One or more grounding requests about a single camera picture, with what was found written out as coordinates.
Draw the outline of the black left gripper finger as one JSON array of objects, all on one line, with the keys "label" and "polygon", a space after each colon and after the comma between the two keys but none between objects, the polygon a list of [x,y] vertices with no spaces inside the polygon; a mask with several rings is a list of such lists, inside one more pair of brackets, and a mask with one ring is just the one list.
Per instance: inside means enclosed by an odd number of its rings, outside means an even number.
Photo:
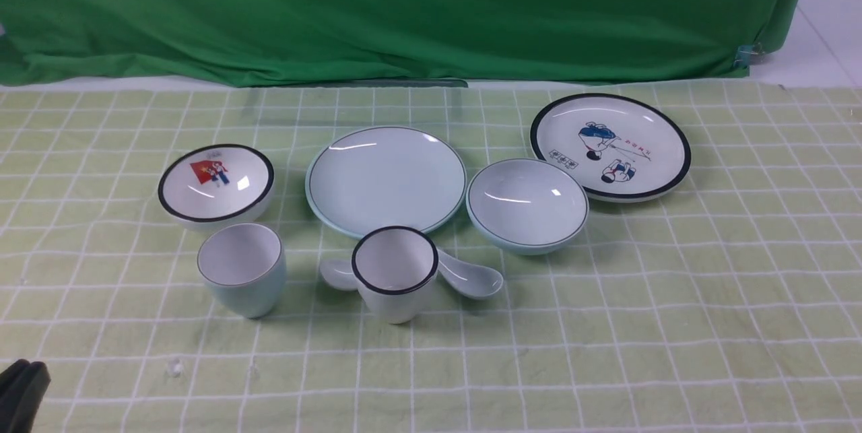
[{"label": "black left gripper finger", "polygon": [[30,432],[51,383],[45,362],[19,359],[1,374],[1,431]]}]

